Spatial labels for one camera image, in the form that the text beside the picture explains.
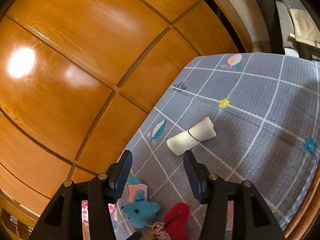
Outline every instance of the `rolled white cloth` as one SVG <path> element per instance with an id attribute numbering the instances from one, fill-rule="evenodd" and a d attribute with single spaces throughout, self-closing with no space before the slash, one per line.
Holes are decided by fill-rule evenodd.
<path id="1" fill-rule="evenodd" d="M 209 117 L 204 118 L 200 123 L 187 131 L 181 132 L 167 140 L 167 145 L 175 155 L 179 156 L 186 150 L 190 150 L 199 142 L 212 139 L 216 136 L 213 123 Z"/>

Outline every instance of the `stuffed mouse toy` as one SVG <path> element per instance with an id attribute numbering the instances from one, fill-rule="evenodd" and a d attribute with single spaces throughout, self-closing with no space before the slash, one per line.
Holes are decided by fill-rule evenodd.
<path id="1" fill-rule="evenodd" d="M 159 204 L 147 201 L 148 187 L 138 177 L 128 178 L 128 183 L 129 203 L 121 207 L 123 213 L 135 228 L 151 226 L 160 209 Z"/>

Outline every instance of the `red plush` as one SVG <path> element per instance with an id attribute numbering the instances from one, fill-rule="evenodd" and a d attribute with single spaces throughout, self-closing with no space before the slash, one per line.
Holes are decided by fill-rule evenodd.
<path id="1" fill-rule="evenodd" d="M 164 217 L 164 230 L 171 240 L 189 240 L 186 226 L 190 215 L 190 208 L 185 203 L 178 203 Z"/>

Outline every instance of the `beige fabric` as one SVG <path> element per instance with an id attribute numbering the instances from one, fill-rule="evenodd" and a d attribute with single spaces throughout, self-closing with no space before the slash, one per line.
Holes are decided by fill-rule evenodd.
<path id="1" fill-rule="evenodd" d="M 164 230 L 164 223 L 154 223 L 150 235 L 151 240 L 171 240 L 169 234 Z"/>
<path id="2" fill-rule="evenodd" d="M 291 36 L 298 42 L 320 48 L 320 32 L 308 11 L 290 8 L 290 13 L 295 32 Z"/>

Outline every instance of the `teal leaf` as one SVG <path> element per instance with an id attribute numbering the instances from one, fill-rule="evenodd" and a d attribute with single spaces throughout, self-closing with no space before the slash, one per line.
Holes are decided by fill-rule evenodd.
<path id="1" fill-rule="evenodd" d="M 152 132 L 152 138 L 150 141 L 154 140 L 154 139 L 157 139 L 160 137 L 160 135 L 163 133 L 164 131 L 164 128 L 165 128 L 165 124 L 167 123 L 167 120 L 163 120 L 162 122 L 158 123 L 156 125 L 156 127 L 153 129 L 153 132 Z"/>

